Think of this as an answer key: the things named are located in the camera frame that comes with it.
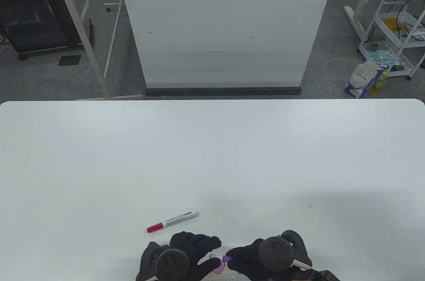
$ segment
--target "black cabinet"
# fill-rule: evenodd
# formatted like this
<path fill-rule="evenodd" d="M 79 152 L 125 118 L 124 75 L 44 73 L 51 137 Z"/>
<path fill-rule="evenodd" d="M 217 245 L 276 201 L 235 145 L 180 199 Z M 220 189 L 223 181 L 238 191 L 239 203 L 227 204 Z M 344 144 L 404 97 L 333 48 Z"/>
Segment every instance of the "black cabinet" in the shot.
<path fill-rule="evenodd" d="M 0 33 L 21 60 L 30 53 L 81 45 L 64 0 L 1 0 Z"/>

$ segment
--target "gray carpet floor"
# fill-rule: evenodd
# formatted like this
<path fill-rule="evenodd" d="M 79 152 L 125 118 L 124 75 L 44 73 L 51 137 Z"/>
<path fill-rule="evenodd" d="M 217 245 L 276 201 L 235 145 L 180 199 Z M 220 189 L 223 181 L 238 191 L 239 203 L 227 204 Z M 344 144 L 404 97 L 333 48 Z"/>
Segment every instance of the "gray carpet floor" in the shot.
<path fill-rule="evenodd" d="M 115 13 L 106 12 L 103 3 L 119 0 L 93 0 L 89 10 L 94 30 L 94 51 L 100 66 L 104 67 L 108 55 Z M 360 43 L 347 20 L 343 6 L 353 8 L 358 0 L 328 0 L 320 23 L 307 69 L 302 80 L 302 94 L 294 99 L 344 99 L 349 98 L 343 87 L 354 68 L 365 59 L 358 54 Z M 371 0 L 362 22 L 367 25 L 380 0 Z M 85 0 L 75 0 L 82 10 Z M 374 39 L 379 40 L 376 32 Z M 419 59 L 425 49 L 415 50 L 411 57 Z M 81 54 L 78 66 L 58 67 L 62 55 Z M 126 12 L 121 15 L 114 54 L 107 79 L 114 96 L 141 94 L 145 88 L 131 25 Z M 103 96 L 83 50 L 59 52 L 17 60 L 9 46 L 0 55 L 0 103 L 6 101 L 75 100 Z M 390 78 L 382 98 L 416 98 L 425 102 L 425 70 L 419 69 L 411 81 Z"/>

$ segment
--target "black floor mat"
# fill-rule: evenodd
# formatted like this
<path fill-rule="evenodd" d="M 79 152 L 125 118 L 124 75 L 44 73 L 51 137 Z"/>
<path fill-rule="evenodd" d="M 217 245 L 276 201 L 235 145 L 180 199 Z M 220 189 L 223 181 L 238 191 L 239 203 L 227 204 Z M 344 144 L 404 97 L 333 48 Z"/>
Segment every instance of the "black floor mat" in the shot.
<path fill-rule="evenodd" d="M 66 67 L 68 65 L 78 65 L 81 55 L 64 55 L 60 58 L 58 67 Z"/>

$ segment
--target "purple object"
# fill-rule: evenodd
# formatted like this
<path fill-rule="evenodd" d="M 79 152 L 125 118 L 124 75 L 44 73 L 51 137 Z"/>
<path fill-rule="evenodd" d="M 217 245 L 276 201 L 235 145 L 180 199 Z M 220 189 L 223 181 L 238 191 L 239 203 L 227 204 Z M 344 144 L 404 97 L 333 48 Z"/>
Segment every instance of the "purple object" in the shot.
<path fill-rule="evenodd" d="M 222 261 L 223 262 L 229 262 L 230 260 L 232 260 L 233 259 L 233 257 L 228 257 L 227 255 L 223 255 L 223 259 L 222 259 Z"/>

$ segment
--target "red marker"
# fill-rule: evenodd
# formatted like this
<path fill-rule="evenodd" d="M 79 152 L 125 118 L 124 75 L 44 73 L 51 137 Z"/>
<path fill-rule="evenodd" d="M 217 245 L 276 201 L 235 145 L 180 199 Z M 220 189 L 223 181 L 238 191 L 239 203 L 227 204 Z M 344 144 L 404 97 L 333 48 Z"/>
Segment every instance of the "red marker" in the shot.
<path fill-rule="evenodd" d="M 180 216 L 173 217 L 173 218 L 168 219 L 168 220 L 166 220 L 164 222 L 160 222 L 159 224 L 156 224 L 156 225 L 154 225 L 152 227 L 149 227 L 149 228 L 146 229 L 146 231 L 149 234 L 151 234 L 152 232 L 155 232 L 155 231 L 161 230 L 163 228 L 166 228 L 166 227 L 169 227 L 169 226 L 178 224 L 179 222 L 184 222 L 186 220 L 195 218 L 198 215 L 199 215 L 199 213 L 197 211 L 189 211 L 189 212 L 184 213 L 184 214 L 182 214 Z"/>

